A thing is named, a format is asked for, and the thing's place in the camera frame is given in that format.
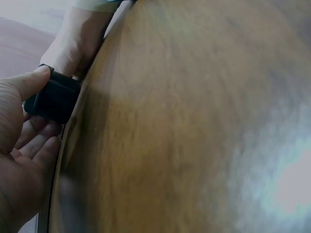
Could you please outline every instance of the skin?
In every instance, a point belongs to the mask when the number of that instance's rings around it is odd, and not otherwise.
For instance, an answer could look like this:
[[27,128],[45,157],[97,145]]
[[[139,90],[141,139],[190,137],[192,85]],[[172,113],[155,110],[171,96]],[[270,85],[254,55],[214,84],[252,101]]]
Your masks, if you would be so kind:
[[59,34],[40,62],[66,76],[83,78],[112,17],[113,13],[69,8]]
[[[103,42],[112,13],[71,7],[60,33],[40,63],[82,78]],[[54,167],[61,126],[29,116],[22,102],[40,92],[50,77],[43,66],[0,80],[0,232],[17,233],[45,200],[46,174]]]
[[61,126],[27,115],[22,102],[49,77],[44,66],[0,80],[0,232],[17,232],[45,199],[45,175],[59,152]]

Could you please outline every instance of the curved wooden panel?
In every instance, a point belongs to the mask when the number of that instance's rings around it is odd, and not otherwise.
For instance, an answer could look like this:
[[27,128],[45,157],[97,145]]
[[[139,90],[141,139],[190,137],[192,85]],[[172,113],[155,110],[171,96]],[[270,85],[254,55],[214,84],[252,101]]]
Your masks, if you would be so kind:
[[310,15],[139,0],[67,128],[52,232],[309,232]]

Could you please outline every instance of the black clip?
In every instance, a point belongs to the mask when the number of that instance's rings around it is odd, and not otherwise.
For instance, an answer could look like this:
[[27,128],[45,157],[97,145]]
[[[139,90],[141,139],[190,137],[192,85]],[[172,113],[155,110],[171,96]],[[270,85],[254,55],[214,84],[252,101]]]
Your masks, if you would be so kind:
[[40,115],[59,124],[66,124],[78,100],[81,85],[77,80],[49,68],[50,80],[41,92],[25,101],[24,109],[31,115]]

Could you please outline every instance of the sleeve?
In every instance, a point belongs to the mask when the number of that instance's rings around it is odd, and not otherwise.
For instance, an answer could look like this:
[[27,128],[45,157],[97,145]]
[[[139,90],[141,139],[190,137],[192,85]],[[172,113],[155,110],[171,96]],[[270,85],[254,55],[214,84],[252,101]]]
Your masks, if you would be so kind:
[[120,4],[121,1],[108,2],[107,0],[72,0],[72,6],[74,7],[89,11],[110,13],[115,13]]

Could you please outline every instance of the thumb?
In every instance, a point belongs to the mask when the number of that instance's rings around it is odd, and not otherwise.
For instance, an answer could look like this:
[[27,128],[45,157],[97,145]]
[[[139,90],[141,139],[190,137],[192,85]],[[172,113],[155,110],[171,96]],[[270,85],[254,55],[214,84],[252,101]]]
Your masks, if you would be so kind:
[[50,75],[50,69],[47,66],[41,66],[33,72],[3,79],[3,81],[17,90],[21,100],[25,101],[45,87]]

